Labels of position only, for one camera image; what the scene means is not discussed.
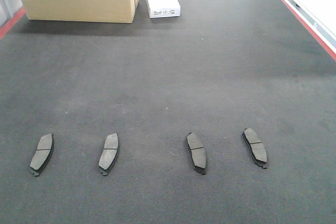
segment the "brake pad friction material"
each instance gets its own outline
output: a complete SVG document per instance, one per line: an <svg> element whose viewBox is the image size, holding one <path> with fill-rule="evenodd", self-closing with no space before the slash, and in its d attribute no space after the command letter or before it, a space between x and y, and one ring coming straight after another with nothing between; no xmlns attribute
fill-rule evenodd
<svg viewBox="0 0 336 224"><path fill-rule="evenodd" d="M47 134L41 137L34 157L31 159L30 169L34 176L39 176L42 170L47 165L54 150L54 139L52 134Z"/></svg>
<svg viewBox="0 0 336 224"><path fill-rule="evenodd" d="M187 145L188 149L191 153L191 159L193 162L194 169L205 175L205 168L206 168L206 154L205 148L199 138L196 136L195 133L190 133L187 136Z"/></svg>
<svg viewBox="0 0 336 224"><path fill-rule="evenodd" d="M250 150L253 161L262 168L267 168L267 153L264 144L251 128L244 130L244 140Z"/></svg>
<svg viewBox="0 0 336 224"><path fill-rule="evenodd" d="M103 176L107 176L112 166L117 160L119 152L119 139L117 133L108 135L105 144L104 150L99 159L99 169Z"/></svg>

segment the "white line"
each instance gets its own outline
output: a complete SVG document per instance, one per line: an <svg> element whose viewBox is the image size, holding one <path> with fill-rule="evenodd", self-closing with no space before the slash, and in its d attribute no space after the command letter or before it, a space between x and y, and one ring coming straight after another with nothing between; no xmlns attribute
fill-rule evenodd
<svg viewBox="0 0 336 224"><path fill-rule="evenodd" d="M288 0L282 0L282 1L284 1L288 6L290 6L292 11L294 11L296 15L298 15L303 20L303 22L305 22L306 25L308 25L309 28L317 36L320 37L320 39L322 39L322 41L333 51L333 53L336 54L336 48L322 35L322 33L320 33L298 10L296 10L296 8Z"/></svg>

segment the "brake pad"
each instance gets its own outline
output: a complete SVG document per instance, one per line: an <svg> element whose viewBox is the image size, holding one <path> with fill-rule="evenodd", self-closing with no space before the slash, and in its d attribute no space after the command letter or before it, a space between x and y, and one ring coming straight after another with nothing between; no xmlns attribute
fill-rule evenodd
<svg viewBox="0 0 336 224"><path fill-rule="evenodd" d="M193 162L194 169L198 173L205 175L206 154L204 145L195 133L189 133L187 136L187 145L191 153L191 160Z"/></svg>
<svg viewBox="0 0 336 224"><path fill-rule="evenodd" d="M41 137L37 145L34 157L31 159L30 169L34 176L39 176L42 170L47 165L54 150L54 139L52 134L47 134Z"/></svg>
<svg viewBox="0 0 336 224"><path fill-rule="evenodd" d="M244 140L250 150L254 163L262 168L267 168L267 153L264 144L251 128L243 132Z"/></svg>
<svg viewBox="0 0 336 224"><path fill-rule="evenodd" d="M108 135L105 140L104 150L100 156L99 169L103 176L107 176L117 160L119 152L119 139L117 133Z"/></svg>

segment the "gray carpet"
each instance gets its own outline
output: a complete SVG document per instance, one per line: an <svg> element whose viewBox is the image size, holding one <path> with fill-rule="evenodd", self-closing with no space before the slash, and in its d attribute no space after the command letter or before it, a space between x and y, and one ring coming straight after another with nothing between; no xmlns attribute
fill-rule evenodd
<svg viewBox="0 0 336 224"><path fill-rule="evenodd" d="M0 41L1 223L335 222L335 62L280 0L179 2L181 17L154 20L140 0L133 24L24 17ZM49 132L55 151L34 177Z"/></svg>

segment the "red stripe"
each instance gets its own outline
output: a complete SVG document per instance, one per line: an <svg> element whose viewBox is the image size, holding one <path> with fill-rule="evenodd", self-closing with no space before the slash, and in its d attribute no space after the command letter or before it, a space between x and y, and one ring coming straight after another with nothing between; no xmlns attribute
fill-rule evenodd
<svg viewBox="0 0 336 224"><path fill-rule="evenodd" d="M20 10L16 12L16 14L11 18L3 27L0 27L0 39L5 37L6 33L8 33L12 27L18 22L23 15L26 14L26 10L22 7Z"/></svg>
<svg viewBox="0 0 336 224"><path fill-rule="evenodd" d="M294 16L301 22L301 24L305 27L305 29L315 38L315 40L327 51L327 53L331 56L331 58L336 61L336 53L321 39L321 37L308 25L306 21L304 21L294 10L294 8L288 5L284 0L281 0L288 9L294 14Z"/></svg>

